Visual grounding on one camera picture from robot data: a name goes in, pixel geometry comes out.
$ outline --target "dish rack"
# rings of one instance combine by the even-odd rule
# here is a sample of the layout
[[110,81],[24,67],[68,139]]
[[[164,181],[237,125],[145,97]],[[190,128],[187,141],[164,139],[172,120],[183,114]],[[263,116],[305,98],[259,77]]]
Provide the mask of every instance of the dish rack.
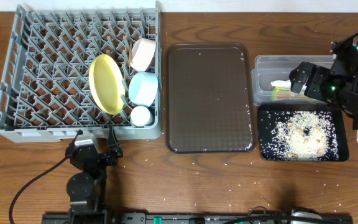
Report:
[[[107,138],[155,139],[162,133],[160,9],[27,12],[18,5],[0,86],[0,134],[14,142],[54,142],[81,129]],[[159,88],[150,106],[154,123],[130,125],[135,106],[127,97],[136,71],[129,66],[130,42],[157,42],[154,72]],[[123,74],[126,95],[117,115],[101,111],[91,96],[89,67],[110,55]]]

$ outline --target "yellow plate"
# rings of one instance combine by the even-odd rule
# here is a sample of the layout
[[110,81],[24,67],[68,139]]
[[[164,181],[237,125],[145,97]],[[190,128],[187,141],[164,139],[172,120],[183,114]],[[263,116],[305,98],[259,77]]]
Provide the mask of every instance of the yellow plate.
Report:
[[109,114],[118,114],[122,110],[124,102],[121,95],[125,94],[122,75],[110,56],[102,54],[93,60],[89,70],[89,85],[92,97],[101,110]]

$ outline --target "small white cup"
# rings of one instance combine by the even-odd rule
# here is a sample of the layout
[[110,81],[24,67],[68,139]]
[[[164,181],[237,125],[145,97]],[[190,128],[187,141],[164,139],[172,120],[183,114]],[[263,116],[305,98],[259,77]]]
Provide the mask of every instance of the small white cup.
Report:
[[137,106],[131,112],[131,125],[135,127],[144,127],[152,124],[154,121],[152,113],[144,106]]
[[140,38],[132,48],[131,67],[138,72],[144,72],[153,60],[155,46],[154,40]]
[[154,73],[139,72],[129,84],[129,99],[136,105],[149,107],[157,94],[158,80]]

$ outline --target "black cable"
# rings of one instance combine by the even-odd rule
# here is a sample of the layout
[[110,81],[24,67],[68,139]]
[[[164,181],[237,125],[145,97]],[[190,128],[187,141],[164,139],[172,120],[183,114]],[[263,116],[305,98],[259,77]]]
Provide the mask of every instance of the black cable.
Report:
[[351,35],[350,37],[348,37],[348,38],[342,40],[341,43],[340,43],[340,45],[338,46],[338,49],[341,49],[341,48],[343,47],[343,45],[346,44],[346,42],[352,40],[353,38],[355,38],[355,37],[357,37],[357,36],[358,36],[358,32],[355,33],[355,34],[353,34],[353,35]]
[[245,217],[245,218],[238,218],[236,220],[231,220],[225,222],[223,224],[236,224],[239,222],[249,222],[249,221],[267,221],[267,220],[274,220],[274,221],[299,221],[299,222],[308,222],[308,223],[320,223],[320,224],[338,224],[338,222],[328,221],[328,220],[321,220],[317,218],[306,218],[306,217],[294,217],[294,216],[278,216],[278,215],[261,215],[255,217]]
[[37,177],[34,177],[32,180],[30,180],[28,183],[26,183],[21,189],[20,191],[18,191],[18,193],[16,194],[16,196],[13,198],[11,206],[9,207],[9,221],[11,224],[14,224],[15,222],[13,221],[13,207],[15,206],[16,200],[19,198],[20,194],[23,193],[23,191],[32,183],[34,183],[36,180],[38,180],[39,178],[45,176],[46,174],[48,174],[50,171],[56,169],[56,167],[60,166],[62,163],[64,163],[66,161],[66,159],[70,158],[69,156],[64,157],[64,159],[62,159],[60,162],[56,163],[56,165],[54,165],[53,167],[49,168],[49,170],[46,170],[45,172],[43,172],[42,174],[38,175]]
[[263,208],[263,209],[265,209],[266,211],[268,211],[268,209],[267,208],[265,208],[265,207],[263,207],[263,206],[256,206],[256,207],[254,207],[253,209],[251,209],[251,211],[249,211],[249,213],[248,213],[248,216],[247,217],[250,217],[251,216],[251,214],[252,214],[252,212],[256,209],[256,208]]

